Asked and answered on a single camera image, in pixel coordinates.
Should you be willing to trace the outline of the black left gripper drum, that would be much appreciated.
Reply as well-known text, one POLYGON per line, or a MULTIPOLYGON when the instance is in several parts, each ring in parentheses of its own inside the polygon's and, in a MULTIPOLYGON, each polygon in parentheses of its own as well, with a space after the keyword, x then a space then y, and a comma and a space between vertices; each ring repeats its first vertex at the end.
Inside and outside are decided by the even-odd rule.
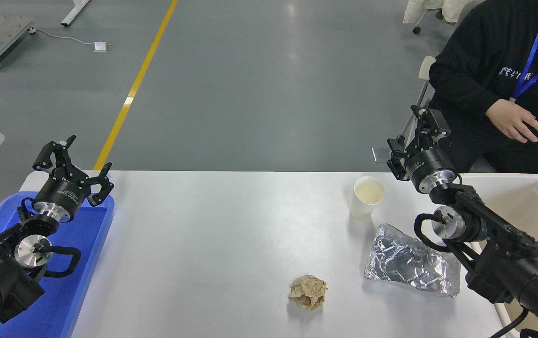
POLYGON ((48 178, 34 199, 34 211, 55 220, 73 220, 87 197, 87 190, 80 185, 81 181, 89 179, 89 176, 74 176, 72 179, 48 178))

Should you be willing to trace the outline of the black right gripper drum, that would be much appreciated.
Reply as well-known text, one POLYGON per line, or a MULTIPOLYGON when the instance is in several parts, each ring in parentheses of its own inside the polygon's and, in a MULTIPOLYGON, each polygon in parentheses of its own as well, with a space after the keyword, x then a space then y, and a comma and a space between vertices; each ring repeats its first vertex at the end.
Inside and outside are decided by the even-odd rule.
POLYGON ((457 170, 438 147, 413 155, 405 161, 405 169, 418 193, 429 193, 436 186, 457 179, 457 170))

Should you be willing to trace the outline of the person's right hand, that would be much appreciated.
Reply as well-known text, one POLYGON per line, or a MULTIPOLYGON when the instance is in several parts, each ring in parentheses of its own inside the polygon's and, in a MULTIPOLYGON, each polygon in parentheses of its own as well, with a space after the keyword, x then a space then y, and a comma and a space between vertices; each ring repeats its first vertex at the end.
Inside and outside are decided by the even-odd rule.
POLYGON ((514 102, 498 99, 486 110, 485 116, 509 139, 520 143, 538 141, 533 133, 538 132, 538 121, 535 116, 514 102))

